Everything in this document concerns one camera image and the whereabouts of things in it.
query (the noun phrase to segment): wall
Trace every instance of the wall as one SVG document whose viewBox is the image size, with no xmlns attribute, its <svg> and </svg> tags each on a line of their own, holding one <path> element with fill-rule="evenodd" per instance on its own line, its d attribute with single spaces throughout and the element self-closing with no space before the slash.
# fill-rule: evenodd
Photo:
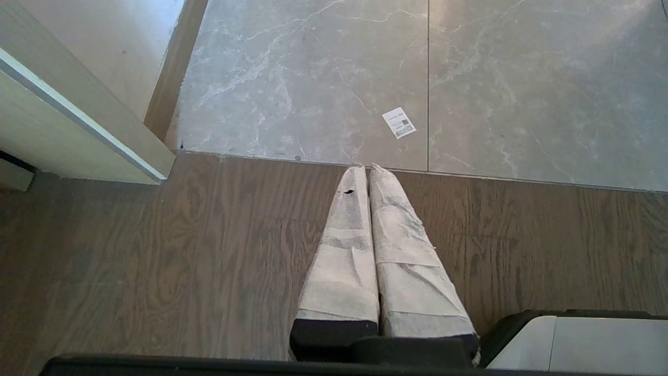
<svg viewBox="0 0 668 376">
<path fill-rule="evenodd" d="M 140 120 L 184 0 L 19 0 Z"/>
</svg>

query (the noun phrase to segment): gray marble tile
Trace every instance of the gray marble tile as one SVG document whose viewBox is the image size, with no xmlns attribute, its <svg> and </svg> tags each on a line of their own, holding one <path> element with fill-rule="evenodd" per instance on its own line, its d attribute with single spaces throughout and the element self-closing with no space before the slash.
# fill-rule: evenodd
<svg viewBox="0 0 668 376">
<path fill-rule="evenodd" d="M 668 191 L 659 0 L 430 9 L 431 171 Z"/>
<path fill-rule="evenodd" d="M 427 168 L 427 0 L 210 1 L 168 144 Z M 418 131 L 396 140 L 381 115 Z"/>
</svg>

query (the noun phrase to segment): wooden floor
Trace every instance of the wooden floor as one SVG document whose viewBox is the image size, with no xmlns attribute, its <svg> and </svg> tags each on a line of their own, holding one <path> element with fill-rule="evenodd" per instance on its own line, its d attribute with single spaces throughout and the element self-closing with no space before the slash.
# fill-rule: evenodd
<svg viewBox="0 0 668 376">
<path fill-rule="evenodd" d="M 0 374 L 69 352 L 286 359 L 343 167 L 181 154 L 160 187 L 0 193 Z M 480 334 L 526 309 L 668 314 L 668 197 L 398 173 Z"/>
</svg>

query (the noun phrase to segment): label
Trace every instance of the label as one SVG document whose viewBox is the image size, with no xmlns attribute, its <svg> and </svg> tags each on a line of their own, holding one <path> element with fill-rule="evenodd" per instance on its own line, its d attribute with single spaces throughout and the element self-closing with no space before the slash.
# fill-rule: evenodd
<svg viewBox="0 0 668 376">
<path fill-rule="evenodd" d="M 383 114 L 383 119 L 397 140 L 417 130 L 401 107 Z"/>
</svg>

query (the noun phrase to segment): baseboard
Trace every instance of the baseboard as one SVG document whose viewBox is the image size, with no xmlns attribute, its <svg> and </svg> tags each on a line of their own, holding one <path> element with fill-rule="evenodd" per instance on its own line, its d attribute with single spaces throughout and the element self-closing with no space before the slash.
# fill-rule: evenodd
<svg viewBox="0 0 668 376">
<path fill-rule="evenodd" d="M 148 105 L 144 125 L 164 141 L 208 0 L 185 0 Z"/>
<path fill-rule="evenodd" d="M 5 159 L 0 159 L 0 189 L 27 191 L 33 173 Z"/>
</svg>

